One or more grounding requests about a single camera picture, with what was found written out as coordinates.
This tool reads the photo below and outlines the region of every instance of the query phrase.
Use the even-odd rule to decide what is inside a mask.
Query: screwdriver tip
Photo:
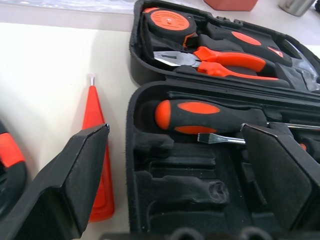
[[[96,75],[94,73],[89,73],[88,78],[90,80],[91,86],[95,85]]]

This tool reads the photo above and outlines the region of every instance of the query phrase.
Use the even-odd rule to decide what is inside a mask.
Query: tape measure
[[[143,11],[150,31],[160,38],[170,39],[186,47],[188,38],[196,34],[197,25],[192,15],[158,7]]]

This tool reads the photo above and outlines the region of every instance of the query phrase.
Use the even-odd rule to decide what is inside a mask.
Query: black plastic case
[[[199,25],[209,21],[237,31],[261,32],[270,35],[276,43],[287,39],[320,73],[319,59],[288,35],[240,20],[214,18],[208,12],[177,4],[137,1],[129,49],[132,77],[142,86],[130,100],[126,122],[130,230],[170,234],[178,228],[190,227],[204,235],[237,235],[248,226],[271,234],[295,229],[295,226],[281,227],[269,209],[245,147],[199,143],[196,135],[164,131],[156,125],[154,114],[157,104],[163,100],[191,99],[238,110],[261,109],[269,122],[319,126],[320,96],[308,91],[155,67],[145,59],[148,50],[144,49],[140,30],[142,11],[153,7],[192,14]],[[292,133],[296,139],[308,137],[320,141],[316,132]],[[241,137],[241,133],[227,136]],[[210,195],[213,189],[220,194],[217,199]],[[318,229],[319,225],[307,230]]]

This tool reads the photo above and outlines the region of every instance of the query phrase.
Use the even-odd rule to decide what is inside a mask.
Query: red container
[[[211,8],[218,11],[251,11],[258,0],[204,0]]]

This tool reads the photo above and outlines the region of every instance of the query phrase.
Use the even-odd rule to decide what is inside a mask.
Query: white table
[[[81,239],[127,232],[126,113],[138,85],[129,70],[130,32],[0,23],[0,119],[34,177],[82,127],[89,81],[110,124],[113,218],[90,223]],[[320,55],[320,46],[310,47]]]

